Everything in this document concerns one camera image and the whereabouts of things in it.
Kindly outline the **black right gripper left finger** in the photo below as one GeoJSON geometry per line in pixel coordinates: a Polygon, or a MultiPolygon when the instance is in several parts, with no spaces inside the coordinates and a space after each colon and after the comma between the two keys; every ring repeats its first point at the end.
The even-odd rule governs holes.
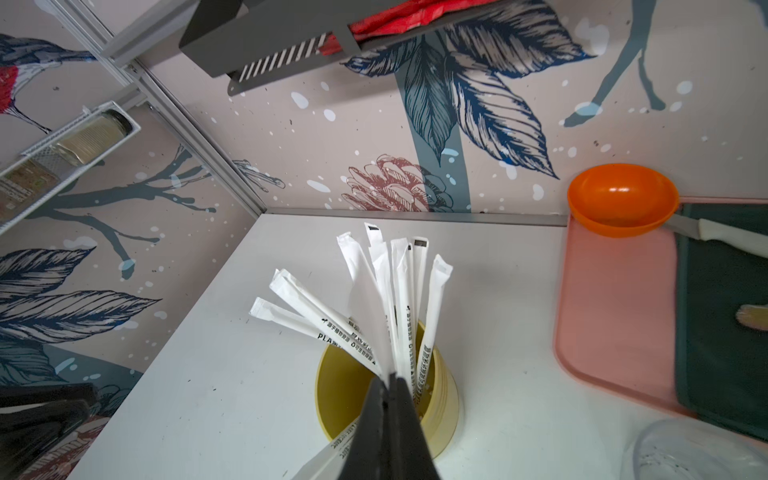
{"type": "Polygon", "coordinates": [[[374,378],[366,394],[358,426],[339,480],[390,478],[389,391],[374,378]]]}

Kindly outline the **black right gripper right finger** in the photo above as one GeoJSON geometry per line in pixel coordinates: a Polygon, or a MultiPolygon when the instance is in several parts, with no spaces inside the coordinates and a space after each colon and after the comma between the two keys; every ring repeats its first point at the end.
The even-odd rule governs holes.
{"type": "Polygon", "coordinates": [[[390,376],[388,388],[391,479],[438,480],[406,380],[390,376]]]}

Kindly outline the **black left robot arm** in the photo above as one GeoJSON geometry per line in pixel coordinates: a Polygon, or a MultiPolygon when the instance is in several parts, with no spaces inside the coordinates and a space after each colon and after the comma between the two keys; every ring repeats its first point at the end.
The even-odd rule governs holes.
{"type": "Polygon", "coordinates": [[[1,389],[1,477],[16,479],[91,415],[91,383],[1,389]]]}

